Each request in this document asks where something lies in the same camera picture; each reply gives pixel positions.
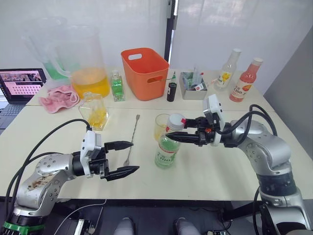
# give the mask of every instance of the white tile wall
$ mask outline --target white tile wall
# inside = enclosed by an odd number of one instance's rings
[[[42,67],[21,40],[28,19],[62,16],[100,28],[105,64],[122,66],[120,52],[150,47],[164,55],[166,0],[0,0],[0,68]]]
[[[180,0],[171,67],[218,70],[239,47],[238,70],[264,59],[255,82],[264,93],[312,24],[312,0]]]

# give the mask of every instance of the white cable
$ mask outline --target white cable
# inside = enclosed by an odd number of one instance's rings
[[[59,227],[57,228],[57,230],[55,231],[54,235],[57,234],[58,230],[60,229],[60,227],[62,226],[62,224],[67,220],[67,218],[69,218],[72,214],[74,214],[75,212],[79,211],[80,209],[82,208],[85,208],[85,207],[93,207],[93,206],[103,206],[105,203],[107,202],[107,200],[104,201],[104,203],[102,204],[91,204],[91,205],[86,205],[86,206],[83,206],[83,207],[80,207],[76,210],[74,210],[73,212],[71,212],[67,217],[65,217],[65,219],[61,222],[61,224],[59,225]]]

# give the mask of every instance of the pink towel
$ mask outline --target pink towel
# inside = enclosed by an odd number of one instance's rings
[[[48,97],[39,97],[39,103],[50,113],[56,113],[61,108],[71,108],[79,102],[79,96],[72,85],[64,85],[48,91]]]

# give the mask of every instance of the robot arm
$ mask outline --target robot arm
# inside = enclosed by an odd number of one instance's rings
[[[127,141],[115,141],[101,147],[101,135],[88,130],[81,151],[42,158],[34,173],[19,187],[13,214],[4,223],[1,234],[41,235],[45,220],[66,181],[81,175],[92,177],[93,174],[111,181],[134,173],[138,166],[124,166],[110,171],[106,159],[109,150],[121,150],[132,145]]]
[[[224,121],[223,110],[216,95],[211,95],[204,101],[203,110],[205,117],[186,120],[185,128],[197,128],[195,134],[173,132],[167,136],[179,142],[194,143],[198,146],[208,143],[216,146],[223,143],[225,147],[240,148],[249,159],[259,180],[259,193],[264,202],[260,211],[264,215],[267,228],[270,227],[268,234],[283,234],[280,231],[286,224],[291,225],[293,230],[311,230],[312,224],[300,190],[293,180],[291,150],[287,143],[271,134],[263,124],[253,120],[247,137],[241,143],[239,140],[246,130],[246,120],[233,131],[219,134],[221,133],[219,130],[233,126],[236,121],[231,123]]]

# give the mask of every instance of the laptop keyboard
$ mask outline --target laptop keyboard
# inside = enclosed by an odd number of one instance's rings
[[[19,112],[24,108],[24,105],[8,104],[0,113],[0,116],[17,116]]]

